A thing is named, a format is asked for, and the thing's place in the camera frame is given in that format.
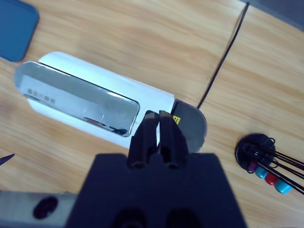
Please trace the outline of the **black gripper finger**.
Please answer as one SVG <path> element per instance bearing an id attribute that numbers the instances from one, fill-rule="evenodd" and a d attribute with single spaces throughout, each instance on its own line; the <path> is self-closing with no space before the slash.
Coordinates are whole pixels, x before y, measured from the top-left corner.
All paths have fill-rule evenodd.
<path id="1" fill-rule="evenodd" d="M 9 161 L 14 156 L 15 156 L 15 154 L 10 154 L 10 155 L 7 155 L 5 157 L 0 158 L 0 165 L 3 165 L 4 163 L 6 163 L 7 161 Z"/>
<path id="2" fill-rule="evenodd" d="M 170 169 L 186 166 L 189 154 L 186 139 L 172 115 L 160 111 L 160 154 Z"/>
<path id="3" fill-rule="evenodd" d="M 142 169 L 149 163 L 150 157 L 157 152 L 156 128 L 159 115 L 147 112 L 131 138 L 127 166 L 130 169 Z"/>

